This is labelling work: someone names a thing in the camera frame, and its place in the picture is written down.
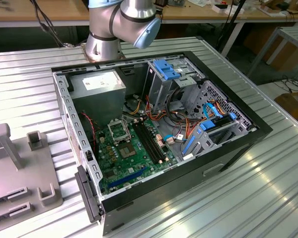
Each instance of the green circuit board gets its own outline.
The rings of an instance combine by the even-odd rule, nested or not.
[[[164,146],[163,149],[160,148],[160,150],[164,156],[168,158],[168,160],[162,161],[161,164],[154,164],[134,131],[133,124],[127,123],[126,126],[131,135],[130,142],[120,142],[117,146],[114,144],[108,127],[104,127],[96,133],[98,141],[101,141],[100,138],[104,137],[103,143],[99,143],[98,156],[98,164],[103,174],[103,179],[100,181],[100,187],[103,194],[109,194],[124,186],[128,186],[145,177],[177,164],[174,155],[166,146]],[[152,121],[149,119],[146,120],[145,126],[150,132],[155,143],[157,143],[155,135],[158,132],[152,124]],[[117,126],[114,133],[119,135],[126,134],[122,127]],[[133,175],[137,172],[141,173],[141,175],[124,181],[124,183],[120,185],[116,185],[114,187],[110,186],[111,183],[126,178],[127,176]]]

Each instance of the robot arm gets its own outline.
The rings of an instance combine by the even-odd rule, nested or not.
[[[93,61],[119,59],[119,39],[144,49],[160,28],[152,0],[90,0],[88,7],[86,54]]]

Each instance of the ram slot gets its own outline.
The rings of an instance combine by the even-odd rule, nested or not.
[[[154,164],[158,164],[159,160],[163,160],[164,156],[160,151],[157,143],[151,137],[148,129],[143,123],[133,124],[133,128],[140,140],[143,144],[145,150],[148,152],[152,162]]]

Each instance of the ribbed aluminum surface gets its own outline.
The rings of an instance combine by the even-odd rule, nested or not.
[[[298,47],[298,27],[281,27],[279,34]]]
[[[157,40],[127,57],[193,51],[274,131],[232,168],[108,237],[298,237],[298,124],[205,42]],[[76,166],[60,119],[50,67],[84,63],[81,48],[0,53],[0,122],[12,139],[40,130],[48,136],[64,203],[0,232],[1,237],[100,237],[79,194]]]

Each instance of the wooden desk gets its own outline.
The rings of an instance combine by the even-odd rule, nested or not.
[[[7,1],[13,11],[0,8],[0,27],[39,26],[29,0]],[[89,25],[89,12],[81,0],[37,0],[37,3],[55,26]]]
[[[0,8],[0,27],[39,26],[35,18],[34,7],[29,0],[8,1],[13,11]],[[89,25],[89,13],[81,0],[37,0],[37,2],[55,26]],[[185,7],[166,6],[163,9],[162,23],[224,23],[226,19],[225,13],[216,13],[209,5],[200,7],[187,1]],[[292,21],[295,22],[294,26],[298,26],[298,15],[295,15],[293,19],[286,16],[270,17],[260,10],[245,11],[236,19],[237,25],[227,41],[222,55],[228,54],[244,23]]]
[[[189,1],[184,7],[166,6],[163,9],[163,23],[215,23],[225,22],[227,14],[217,13],[212,10],[210,5],[200,7]],[[278,16],[270,17],[260,10],[245,11],[240,14],[236,22],[289,22],[294,21],[292,17]],[[295,15],[295,22],[298,22],[298,15]]]
[[[184,7],[175,7],[175,6],[166,6],[163,9],[163,23],[176,24],[176,23],[224,23],[226,22],[227,14],[225,13],[216,13],[212,10],[212,7],[206,5],[204,7],[200,7],[195,5],[189,1],[185,3]],[[260,10],[254,11],[245,11],[244,14],[241,14],[235,20],[237,23],[231,36],[229,37],[226,45],[224,46],[221,54],[226,57],[229,50],[231,49],[234,41],[239,35],[243,25],[249,22],[257,22],[257,23],[269,23],[269,22],[294,22],[294,26],[298,26],[298,14],[292,16],[277,16],[270,17],[266,15]],[[285,42],[277,48],[276,52],[274,52],[274,57],[270,60],[272,61],[275,56],[280,52],[280,50],[284,47]]]

